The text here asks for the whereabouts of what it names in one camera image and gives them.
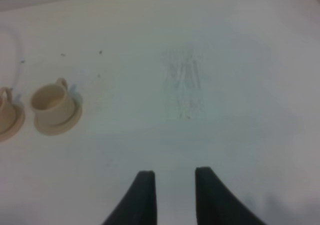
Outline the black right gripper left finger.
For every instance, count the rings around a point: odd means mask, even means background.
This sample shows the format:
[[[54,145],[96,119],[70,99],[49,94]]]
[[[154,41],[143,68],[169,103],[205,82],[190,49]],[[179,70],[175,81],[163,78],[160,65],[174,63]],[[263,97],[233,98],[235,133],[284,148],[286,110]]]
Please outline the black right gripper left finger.
[[[158,223],[156,175],[140,171],[105,225],[156,225]]]

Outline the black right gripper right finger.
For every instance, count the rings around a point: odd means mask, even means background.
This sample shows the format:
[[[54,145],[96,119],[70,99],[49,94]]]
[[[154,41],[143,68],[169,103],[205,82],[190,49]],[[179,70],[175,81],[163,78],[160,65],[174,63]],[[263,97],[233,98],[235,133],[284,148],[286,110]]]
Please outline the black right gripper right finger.
[[[195,169],[198,225],[263,225],[222,183],[210,167]]]

